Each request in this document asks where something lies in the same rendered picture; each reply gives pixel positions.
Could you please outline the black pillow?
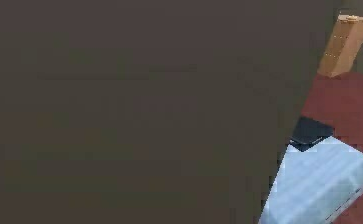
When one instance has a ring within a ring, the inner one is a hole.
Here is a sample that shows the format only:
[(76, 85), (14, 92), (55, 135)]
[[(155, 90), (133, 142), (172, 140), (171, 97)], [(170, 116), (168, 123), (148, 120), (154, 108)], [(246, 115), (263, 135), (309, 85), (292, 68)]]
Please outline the black pillow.
[(301, 116), (296, 123), (289, 144), (300, 152), (305, 152), (322, 140), (332, 136), (333, 133), (333, 127)]

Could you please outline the pale blue bed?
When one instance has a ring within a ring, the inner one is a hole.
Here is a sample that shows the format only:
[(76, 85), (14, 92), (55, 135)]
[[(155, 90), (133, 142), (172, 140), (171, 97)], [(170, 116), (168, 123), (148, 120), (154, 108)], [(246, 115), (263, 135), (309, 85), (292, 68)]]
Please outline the pale blue bed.
[(258, 224), (331, 224), (362, 194), (362, 152), (334, 137), (288, 146)]

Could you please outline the tan wooden chest of drawers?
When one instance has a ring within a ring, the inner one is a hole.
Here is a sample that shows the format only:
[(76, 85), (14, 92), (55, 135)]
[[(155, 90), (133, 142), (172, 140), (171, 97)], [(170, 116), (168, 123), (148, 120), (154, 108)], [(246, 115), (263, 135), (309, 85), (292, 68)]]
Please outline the tan wooden chest of drawers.
[(317, 73), (335, 77), (349, 72), (363, 43), (363, 16), (342, 15), (334, 25)]

